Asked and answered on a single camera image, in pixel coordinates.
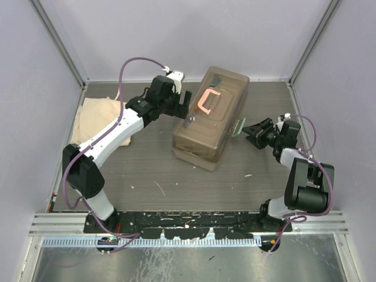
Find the brown translucent toolbox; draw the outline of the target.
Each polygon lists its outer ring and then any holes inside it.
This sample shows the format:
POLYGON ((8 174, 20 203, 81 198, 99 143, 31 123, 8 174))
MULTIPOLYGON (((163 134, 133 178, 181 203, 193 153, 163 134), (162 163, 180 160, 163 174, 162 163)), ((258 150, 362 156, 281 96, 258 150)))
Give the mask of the brown translucent toolbox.
POLYGON ((214 171, 237 126, 249 84, 248 76, 216 66, 209 67, 189 107, 187 118, 194 116, 195 120, 184 128, 185 118, 174 129, 174 155, 214 171), (212 82, 215 76, 221 77, 218 85, 212 82), (197 112, 194 111, 195 106, 199 107, 197 112))

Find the green handled screwdriver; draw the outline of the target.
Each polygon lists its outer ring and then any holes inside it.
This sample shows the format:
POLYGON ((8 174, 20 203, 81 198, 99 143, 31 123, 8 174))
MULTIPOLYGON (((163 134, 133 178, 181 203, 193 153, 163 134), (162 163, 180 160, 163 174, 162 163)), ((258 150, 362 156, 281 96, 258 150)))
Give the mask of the green handled screwdriver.
POLYGON ((221 77, 215 76, 212 82, 214 85, 218 85, 221 82, 221 77))

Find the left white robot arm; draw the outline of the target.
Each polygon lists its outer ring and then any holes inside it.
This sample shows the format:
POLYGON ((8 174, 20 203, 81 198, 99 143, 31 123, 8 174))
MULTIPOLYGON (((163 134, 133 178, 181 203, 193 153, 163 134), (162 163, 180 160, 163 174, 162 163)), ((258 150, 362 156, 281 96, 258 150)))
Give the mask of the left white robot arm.
POLYGON ((136 96, 123 105, 119 117, 97 135, 78 145, 67 145, 63 150, 63 180, 77 191, 97 216, 96 225, 105 233, 117 228, 118 219, 113 204, 108 200, 100 172, 106 159, 128 138, 141 131, 160 115, 185 119, 192 93, 181 98, 184 73, 174 70, 166 76, 156 76, 143 96, 136 96))

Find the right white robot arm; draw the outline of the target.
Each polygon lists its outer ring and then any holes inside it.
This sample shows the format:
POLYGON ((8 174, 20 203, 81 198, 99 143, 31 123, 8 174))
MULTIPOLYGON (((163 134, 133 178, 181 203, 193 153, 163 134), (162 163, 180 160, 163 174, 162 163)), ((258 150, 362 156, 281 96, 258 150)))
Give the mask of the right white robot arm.
POLYGON ((264 231, 283 228, 288 219, 324 216, 333 205, 334 166, 320 163, 297 148, 301 125, 284 117, 274 123, 267 118, 242 128, 257 149, 273 149, 276 161, 290 170, 284 195, 261 206, 258 226, 264 231))

